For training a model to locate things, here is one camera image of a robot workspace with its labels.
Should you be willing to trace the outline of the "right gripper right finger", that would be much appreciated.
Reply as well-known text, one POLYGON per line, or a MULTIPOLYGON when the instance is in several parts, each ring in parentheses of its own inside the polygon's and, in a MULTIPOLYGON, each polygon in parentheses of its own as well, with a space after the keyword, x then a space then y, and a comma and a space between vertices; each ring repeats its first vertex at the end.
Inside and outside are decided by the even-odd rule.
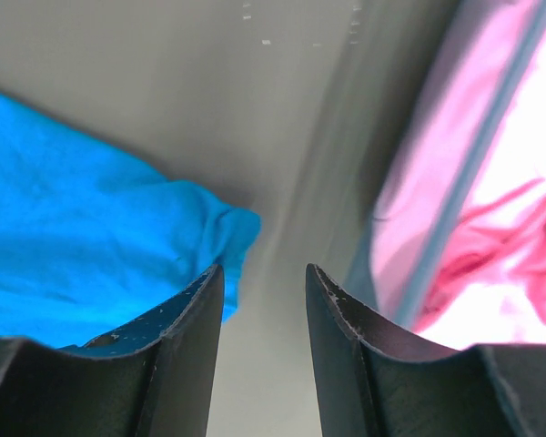
POLYGON ((314 264, 306 301, 323 435, 495 435, 495 398, 477 351, 402 329, 314 264))

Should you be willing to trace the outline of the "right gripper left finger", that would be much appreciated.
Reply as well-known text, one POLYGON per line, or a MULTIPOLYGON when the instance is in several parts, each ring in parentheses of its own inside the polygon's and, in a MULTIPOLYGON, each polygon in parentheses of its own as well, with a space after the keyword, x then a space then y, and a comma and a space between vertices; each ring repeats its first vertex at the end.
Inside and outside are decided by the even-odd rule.
POLYGON ((87 362, 87 407, 102 413, 81 436, 203 436, 224 309, 224 272, 214 265, 182 291, 63 351, 87 362))

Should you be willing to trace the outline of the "blue t-shirt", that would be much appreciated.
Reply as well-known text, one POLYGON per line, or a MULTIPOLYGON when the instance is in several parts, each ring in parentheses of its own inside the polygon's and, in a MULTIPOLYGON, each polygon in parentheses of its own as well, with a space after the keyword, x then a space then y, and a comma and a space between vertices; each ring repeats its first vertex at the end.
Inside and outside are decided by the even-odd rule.
POLYGON ((238 308, 259 216, 0 94, 0 336, 81 345, 225 274, 238 308))

